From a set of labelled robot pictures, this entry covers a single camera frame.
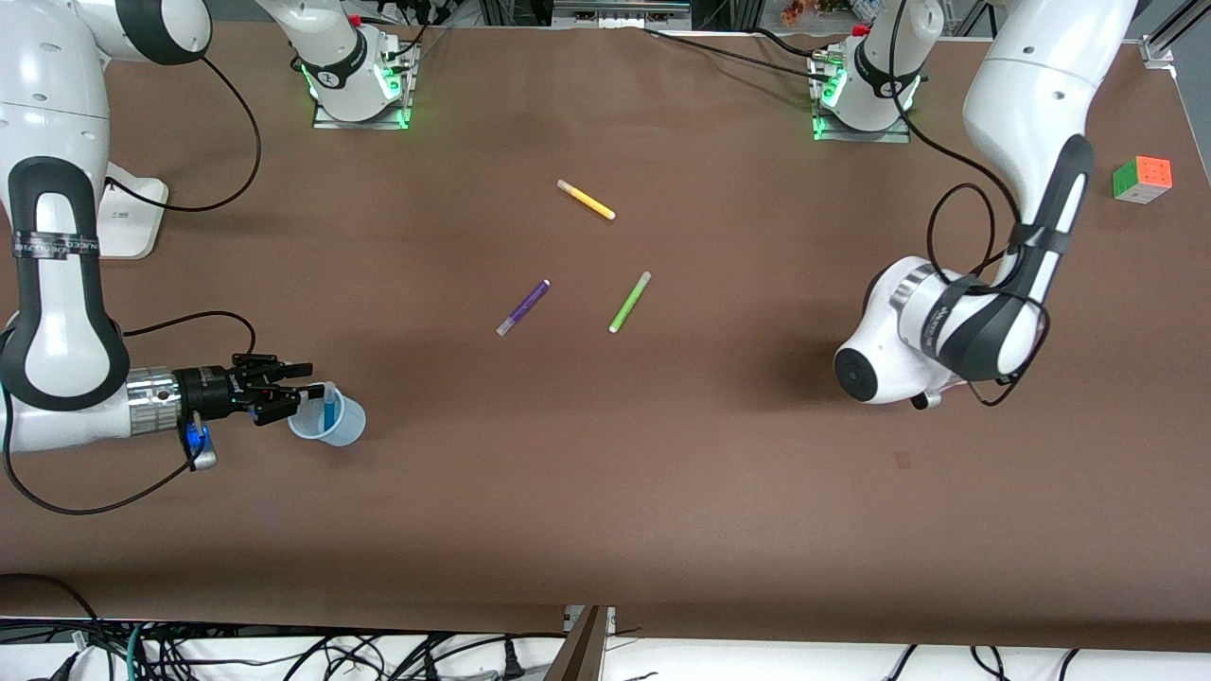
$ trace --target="toy cube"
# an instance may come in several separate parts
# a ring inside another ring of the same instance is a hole
[[[1147,204],[1172,187],[1167,159],[1136,156],[1114,171],[1114,198],[1119,201]]]

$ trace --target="brown table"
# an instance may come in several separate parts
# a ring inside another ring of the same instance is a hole
[[[939,45],[918,97],[962,150],[986,47]],[[275,27],[219,24],[211,53],[259,116],[262,174],[168,216],[148,259],[107,263],[109,313],[247,315],[264,351],[365,405],[366,435],[334,450],[233,417],[216,470],[101,517],[0,486],[0,570],[59,576],[113,617],[517,631],[609,602],[653,636],[1211,645],[1211,191],[1172,80],[1133,47],[1090,118],[1097,177],[1050,343],[1003,407],[953,390],[925,413],[851,401],[831,355],[972,173],[919,143],[814,142],[796,76],[635,30],[455,30],[421,64],[413,130],[312,131]],[[247,122],[203,67],[108,81],[115,161],[183,204],[239,184]],[[1154,205],[1109,198],[1135,154],[1173,162]],[[978,258],[980,216],[971,198],[946,212],[943,262]],[[182,367],[243,342],[207,320],[130,349]],[[179,460],[166,434],[17,467],[82,505]]]

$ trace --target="gray floor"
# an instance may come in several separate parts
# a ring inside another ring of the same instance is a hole
[[[1149,32],[1181,4],[1182,0],[1154,0],[1131,24],[1127,38],[1135,39]],[[207,5],[211,7],[211,15],[218,21],[269,21],[265,12],[253,0],[207,0]],[[963,2],[955,1],[952,5],[958,6]],[[987,23],[981,22],[972,35],[987,35]],[[1211,154],[1211,19],[1200,22],[1182,36],[1173,48],[1173,58],[1177,64],[1177,86],[1182,93],[1182,101],[1186,103],[1186,113],[1190,119],[1194,138],[1200,149]],[[1211,176],[1211,166],[1207,166],[1209,160],[1211,159],[1204,154],[1204,167]]]

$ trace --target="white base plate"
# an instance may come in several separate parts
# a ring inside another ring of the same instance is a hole
[[[153,177],[134,177],[110,164],[109,177],[138,191],[140,196],[163,204],[168,187]],[[97,239],[102,258],[138,259],[155,247],[163,208],[144,204],[115,187],[105,187],[97,211]]]

